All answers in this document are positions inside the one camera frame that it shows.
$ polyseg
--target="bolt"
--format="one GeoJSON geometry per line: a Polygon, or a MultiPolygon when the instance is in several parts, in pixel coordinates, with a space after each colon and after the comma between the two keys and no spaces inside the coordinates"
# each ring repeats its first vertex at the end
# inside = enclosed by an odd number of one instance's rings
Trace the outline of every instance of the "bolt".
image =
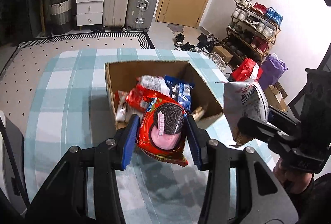
{"type": "Polygon", "coordinates": [[[106,144],[108,146],[113,146],[113,145],[115,145],[115,143],[116,143],[116,141],[113,138],[109,138],[109,139],[106,140],[106,144]]]}
{"type": "Polygon", "coordinates": [[[208,141],[209,145],[211,146],[217,146],[218,145],[218,141],[216,139],[211,139],[208,141]]]}
{"type": "Polygon", "coordinates": [[[71,153],[76,153],[78,151],[78,147],[77,146],[72,146],[72,147],[69,148],[69,151],[71,153]]]}
{"type": "Polygon", "coordinates": [[[252,148],[252,147],[247,147],[247,148],[245,148],[245,149],[246,149],[246,151],[247,151],[248,153],[254,153],[254,152],[255,152],[255,149],[252,148]]]}

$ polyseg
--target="human hand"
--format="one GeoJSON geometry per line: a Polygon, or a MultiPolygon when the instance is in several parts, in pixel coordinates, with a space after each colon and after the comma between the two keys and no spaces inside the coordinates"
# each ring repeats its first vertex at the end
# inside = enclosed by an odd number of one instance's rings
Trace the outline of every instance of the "human hand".
{"type": "Polygon", "coordinates": [[[293,182],[293,186],[290,189],[290,193],[300,194],[302,193],[309,185],[312,180],[313,174],[303,173],[295,170],[286,170],[281,165],[282,158],[279,158],[276,166],[273,169],[273,173],[279,182],[284,186],[284,183],[288,180],[293,182]]]}

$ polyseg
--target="table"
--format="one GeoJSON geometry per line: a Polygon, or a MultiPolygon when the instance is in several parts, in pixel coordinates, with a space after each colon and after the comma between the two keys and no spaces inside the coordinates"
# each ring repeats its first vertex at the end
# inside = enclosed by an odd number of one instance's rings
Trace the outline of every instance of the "table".
{"type": "MultiPolygon", "coordinates": [[[[216,65],[195,52],[151,49],[84,49],[52,58],[39,81],[31,106],[24,145],[24,171],[29,199],[72,145],[88,148],[109,138],[109,105],[106,96],[106,62],[131,60],[188,60],[223,104],[222,83],[227,81],[216,65]]],[[[207,129],[209,136],[234,145],[225,116],[207,129]]],[[[267,145],[256,140],[262,159],[274,166],[267,145]]],[[[116,171],[120,200],[127,223],[197,223],[203,203],[207,172],[189,165],[156,161],[136,149],[125,171],[116,171]]],[[[88,173],[88,213],[94,217],[93,168],[88,173]]],[[[231,171],[230,216],[235,212],[235,172],[231,171]]]]}

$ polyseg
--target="blue snack package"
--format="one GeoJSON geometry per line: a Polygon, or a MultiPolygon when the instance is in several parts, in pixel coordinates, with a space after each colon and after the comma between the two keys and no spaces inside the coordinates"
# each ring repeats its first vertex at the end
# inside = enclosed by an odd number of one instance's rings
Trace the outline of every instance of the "blue snack package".
{"type": "Polygon", "coordinates": [[[165,83],[169,88],[170,97],[182,105],[187,112],[191,112],[191,89],[194,85],[185,83],[175,77],[165,76],[165,83]]]}

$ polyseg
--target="brown box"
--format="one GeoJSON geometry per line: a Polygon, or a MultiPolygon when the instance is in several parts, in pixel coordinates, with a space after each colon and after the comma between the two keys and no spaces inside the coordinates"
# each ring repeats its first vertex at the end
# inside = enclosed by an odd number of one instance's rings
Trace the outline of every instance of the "brown box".
{"type": "Polygon", "coordinates": [[[129,92],[136,86],[136,78],[142,75],[169,75],[195,84],[191,90],[191,110],[199,106],[207,107],[202,119],[208,125],[214,123],[222,114],[223,108],[210,91],[202,77],[188,61],[131,61],[105,64],[107,96],[112,111],[111,124],[117,129],[125,127],[125,123],[116,122],[115,115],[118,102],[114,93],[118,90],[129,92]]]}
{"type": "Polygon", "coordinates": [[[221,46],[215,46],[212,52],[216,52],[219,56],[221,56],[226,64],[229,63],[230,60],[232,59],[232,54],[221,46]]]}
{"type": "Polygon", "coordinates": [[[287,105],[282,98],[280,102],[278,102],[275,95],[277,95],[278,90],[275,86],[270,85],[264,90],[265,97],[267,98],[268,104],[273,106],[274,108],[277,108],[282,111],[287,111],[287,105]]]}

